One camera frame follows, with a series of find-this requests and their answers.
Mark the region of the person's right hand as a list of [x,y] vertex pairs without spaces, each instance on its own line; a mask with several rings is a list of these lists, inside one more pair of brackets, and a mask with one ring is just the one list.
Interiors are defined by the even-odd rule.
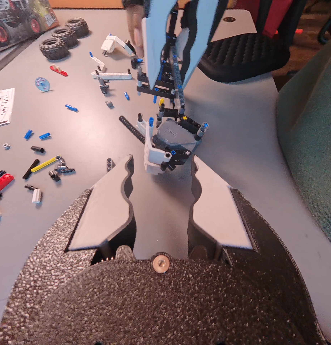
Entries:
[[139,58],[143,58],[143,37],[142,37],[142,19],[144,16],[144,7],[142,5],[129,5],[126,7],[128,31],[131,37],[132,45],[135,48]]

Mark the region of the white panel assembly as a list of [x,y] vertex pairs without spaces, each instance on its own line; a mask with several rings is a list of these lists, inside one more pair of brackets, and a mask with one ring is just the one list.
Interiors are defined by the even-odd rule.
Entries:
[[136,50],[129,40],[123,41],[119,37],[111,35],[111,34],[108,35],[102,43],[102,46],[101,46],[102,54],[106,56],[112,53],[116,45],[120,45],[130,56],[136,55]]

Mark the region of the sticker sheet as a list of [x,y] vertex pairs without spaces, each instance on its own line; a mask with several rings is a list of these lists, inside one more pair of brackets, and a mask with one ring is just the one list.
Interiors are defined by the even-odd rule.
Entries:
[[0,126],[11,123],[15,89],[0,90]]

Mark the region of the white angled beam assembly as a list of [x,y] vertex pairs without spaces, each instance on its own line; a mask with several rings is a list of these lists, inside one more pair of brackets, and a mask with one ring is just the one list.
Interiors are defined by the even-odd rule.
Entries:
[[97,80],[99,77],[101,77],[103,80],[131,80],[132,75],[130,71],[128,72],[120,72],[120,73],[106,73],[105,69],[105,63],[96,58],[92,52],[89,52],[90,58],[96,63],[96,66],[98,67],[94,72],[91,73],[93,79]]

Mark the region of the grey table with wooden edge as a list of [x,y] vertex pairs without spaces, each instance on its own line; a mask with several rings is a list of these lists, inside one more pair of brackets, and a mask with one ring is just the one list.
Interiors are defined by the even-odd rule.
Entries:
[[49,0],[53,9],[123,9],[121,0]]

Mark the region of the blue round printed disc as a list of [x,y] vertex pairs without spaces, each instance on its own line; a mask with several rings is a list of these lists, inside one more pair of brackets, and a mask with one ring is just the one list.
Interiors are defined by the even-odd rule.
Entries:
[[35,86],[38,90],[40,90],[43,93],[51,90],[49,81],[43,77],[37,77],[35,79]]

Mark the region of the red short beam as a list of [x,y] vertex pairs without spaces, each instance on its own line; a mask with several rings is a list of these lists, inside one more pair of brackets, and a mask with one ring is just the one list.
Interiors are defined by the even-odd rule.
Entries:
[[11,174],[5,173],[0,177],[0,191],[2,191],[9,183],[14,180]]

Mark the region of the black toy truck chassis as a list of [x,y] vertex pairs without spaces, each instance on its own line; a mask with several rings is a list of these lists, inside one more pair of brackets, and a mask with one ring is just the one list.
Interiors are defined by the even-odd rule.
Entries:
[[175,48],[177,15],[178,11],[173,9],[163,50],[166,60],[161,61],[153,89],[150,89],[142,67],[138,67],[137,91],[153,95],[154,103],[157,97],[161,98],[156,122],[153,117],[144,120],[141,113],[138,114],[136,126],[124,116],[119,117],[120,122],[144,144],[144,167],[147,173],[154,175],[163,174],[166,169],[173,171],[177,165],[185,164],[209,127],[208,123],[197,123],[185,115],[185,97]]

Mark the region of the grey desk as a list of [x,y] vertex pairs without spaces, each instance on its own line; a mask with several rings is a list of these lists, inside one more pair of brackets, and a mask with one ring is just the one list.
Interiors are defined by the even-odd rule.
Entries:
[[[114,108],[105,105],[97,81],[92,79],[100,45],[109,33],[128,37],[122,10],[57,10],[64,23],[82,17],[91,34],[80,40],[70,56],[59,63],[68,77],[49,69],[39,51],[46,33],[0,71],[0,90],[15,89],[11,123],[0,127],[0,170],[14,176],[0,202],[0,323],[10,291],[38,241],[65,210],[106,174],[105,162],[134,158],[133,204],[137,222],[134,253],[147,259],[157,252],[185,258],[188,252],[188,213],[191,193],[190,162],[173,172],[153,176],[145,173],[143,145],[118,120],[131,123],[137,114],[155,116],[152,96],[137,96],[135,76],[111,82]],[[41,92],[35,79],[43,77],[51,90]],[[124,95],[127,92],[130,100]],[[246,199],[270,224],[291,252],[308,287],[318,321],[331,342],[331,242],[305,206],[278,145],[275,102],[278,92],[273,78],[259,76],[236,84],[220,84],[196,69],[185,88],[191,118],[210,125],[195,154]],[[73,112],[65,104],[74,106]],[[24,136],[33,131],[29,140]],[[41,140],[49,132],[51,137]],[[10,144],[5,150],[3,144]],[[31,146],[45,149],[32,151]],[[35,159],[40,163],[60,155],[75,172],[59,174],[54,182],[48,172],[58,161],[22,177]],[[42,191],[42,201],[32,203],[32,185]]]

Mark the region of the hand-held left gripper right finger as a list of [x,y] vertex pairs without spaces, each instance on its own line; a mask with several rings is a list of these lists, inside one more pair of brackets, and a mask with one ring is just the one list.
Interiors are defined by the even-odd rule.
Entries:
[[202,246],[209,259],[219,259],[223,248],[253,250],[246,221],[233,193],[221,176],[194,155],[191,162],[194,202],[189,211],[188,252]]

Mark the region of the black axle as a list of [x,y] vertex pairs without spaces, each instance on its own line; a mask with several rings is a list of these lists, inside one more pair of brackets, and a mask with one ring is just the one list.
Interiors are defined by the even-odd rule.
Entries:
[[39,159],[35,159],[34,162],[31,164],[31,166],[29,167],[29,169],[26,171],[26,173],[23,175],[22,179],[23,180],[27,180],[30,175],[32,174],[32,169],[35,168],[36,166],[38,166],[38,164],[40,163]]

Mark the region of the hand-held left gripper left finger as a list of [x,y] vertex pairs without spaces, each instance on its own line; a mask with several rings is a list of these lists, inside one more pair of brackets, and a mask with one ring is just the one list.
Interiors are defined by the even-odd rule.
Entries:
[[90,189],[68,251],[97,249],[103,258],[116,256],[120,246],[134,248],[137,225],[130,196],[134,159],[123,158]]

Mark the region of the black rubber tyre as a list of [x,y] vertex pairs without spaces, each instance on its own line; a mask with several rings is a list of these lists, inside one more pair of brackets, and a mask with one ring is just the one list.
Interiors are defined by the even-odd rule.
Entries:
[[49,60],[56,61],[68,56],[66,43],[57,37],[48,38],[39,45],[42,54]]
[[69,19],[65,26],[72,29],[77,38],[86,37],[89,35],[89,28],[86,21],[83,18],[72,18]]
[[78,44],[76,32],[68,27],[56,28],[52,33],[52,37],[63,40],[68,48],[73,48]]

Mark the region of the yellow axle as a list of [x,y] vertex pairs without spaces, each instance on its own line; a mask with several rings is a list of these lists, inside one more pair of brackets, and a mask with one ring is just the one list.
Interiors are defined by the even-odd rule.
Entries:
[[46,167],[46,166],[48,166],[48,165],[50,165],[50,164],[52,164],[52,163],[54,163],[56,161],[57,161],[56,157],[53,157],[53,158],[45,161],[44,163],[39,164],[38,166],[33,168],[31,171],[32,171],[32,173],[37,172],[37,171],[43,169],[44,167]]

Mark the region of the toy truck set box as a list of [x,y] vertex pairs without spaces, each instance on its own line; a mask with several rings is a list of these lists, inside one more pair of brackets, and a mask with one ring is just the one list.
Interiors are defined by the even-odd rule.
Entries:
[[0,0],[0,52],[58,25],[47,0]]

